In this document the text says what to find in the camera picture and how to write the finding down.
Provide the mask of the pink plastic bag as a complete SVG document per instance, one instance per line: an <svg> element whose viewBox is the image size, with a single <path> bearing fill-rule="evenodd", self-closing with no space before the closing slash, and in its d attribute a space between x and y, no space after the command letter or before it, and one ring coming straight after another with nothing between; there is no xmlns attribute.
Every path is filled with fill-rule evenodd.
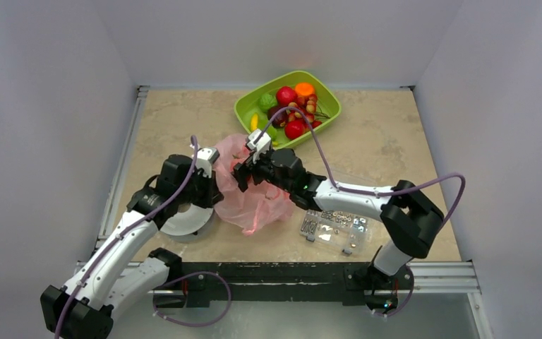
<svg viewBox="0 0 542 339"><path fill-rule="evenodd" d="M255 185L249 179L247 190L240 191L232 172L248 157L245 141L245 135L232 134L215 144L219 152L214 164L216 182L224 197L215 205L215 212L221 220L241 227L243 234L252 235L273 222L290 219L294 204L288 193L267 182Z"/></svg>

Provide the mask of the yellow fake banana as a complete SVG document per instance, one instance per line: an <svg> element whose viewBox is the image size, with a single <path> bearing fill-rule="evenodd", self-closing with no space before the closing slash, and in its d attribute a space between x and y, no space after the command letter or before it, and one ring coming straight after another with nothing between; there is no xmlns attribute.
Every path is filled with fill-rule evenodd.
<svg viewBox="0 0 542 339"><path fill-rule="evenodd" d="M256 129L259 129L258 128L258 123L262 120L268 120L266 117L263 117L261 114L253 114L253 116L251 117L251 120L250 120L250 130L251 132L255 131ZM273 141L272 140L272 145L274 147L278 146L279 143L277 142L277 139L276 141Z"/></svg>

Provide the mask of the green fake leaf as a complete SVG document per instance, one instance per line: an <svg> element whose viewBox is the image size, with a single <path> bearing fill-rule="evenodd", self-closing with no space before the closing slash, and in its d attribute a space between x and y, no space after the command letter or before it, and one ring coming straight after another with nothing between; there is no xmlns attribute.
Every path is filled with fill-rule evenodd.
<svg viewBox="0 0 542 339"><path fill-rule="evenodd" d="M258 128L262 131L268 125L268 120L262 120L258 123ZM277 130L273 125L270 125L266 129L266 134L273 140L276 141Z"/></svg>

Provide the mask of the dark red fake fruit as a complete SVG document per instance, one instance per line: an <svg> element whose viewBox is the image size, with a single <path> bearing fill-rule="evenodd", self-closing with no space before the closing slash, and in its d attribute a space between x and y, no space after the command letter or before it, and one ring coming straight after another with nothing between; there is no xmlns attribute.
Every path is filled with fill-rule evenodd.
<svg viewBox="0 0 542 339"><path fill-rule="evenodd" d="M282 129L287 124L287 108L279 105L271 107L267 111L267 118L276 129Z"/></svg>

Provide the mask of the red fake pomegranate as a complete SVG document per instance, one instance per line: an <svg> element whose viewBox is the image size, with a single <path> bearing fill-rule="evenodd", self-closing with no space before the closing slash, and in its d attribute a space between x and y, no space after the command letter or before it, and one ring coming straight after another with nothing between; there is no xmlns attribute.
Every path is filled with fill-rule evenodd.
<svg viewBox="0 0 542 339"><path fill-rule="evenodd" d="M302 120L290 121L284 126L284 134L290 141L301 137L305 130L306 123Z"/></svg>

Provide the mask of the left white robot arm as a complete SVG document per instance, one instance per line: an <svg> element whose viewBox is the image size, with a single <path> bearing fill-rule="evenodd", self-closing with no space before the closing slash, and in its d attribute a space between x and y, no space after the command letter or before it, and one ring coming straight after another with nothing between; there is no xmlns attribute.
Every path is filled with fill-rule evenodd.
<svg viewBox="0 0 542 339"><path fill-rule="evenodd" d="M159 174L136 191L114 231L89 261L61 287L50 285L40 304L55 338L107 338L114 322L155 288L200 287L207 271L185 270L182 259L157 248L128 275L125 269L138 250L164 226L200 230L222 200L213 169L219 153L201 148L192 156L170 155Z"/></svg>

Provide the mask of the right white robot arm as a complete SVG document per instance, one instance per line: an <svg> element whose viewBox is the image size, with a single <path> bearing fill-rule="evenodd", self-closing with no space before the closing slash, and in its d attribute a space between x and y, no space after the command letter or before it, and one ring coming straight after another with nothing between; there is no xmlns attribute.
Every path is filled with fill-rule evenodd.
<svg viewBox="0 0 542 339"><path fill-rule="evenodd" d="M241 191L267 182L303 210L342 211L380 221L390 240L368 268L376 287L387 286L413 258L426 258L445 221L439 207L409 181L383 187L333 182L306 170L292 149L251 153L234 166L232 175Z"/></svg>

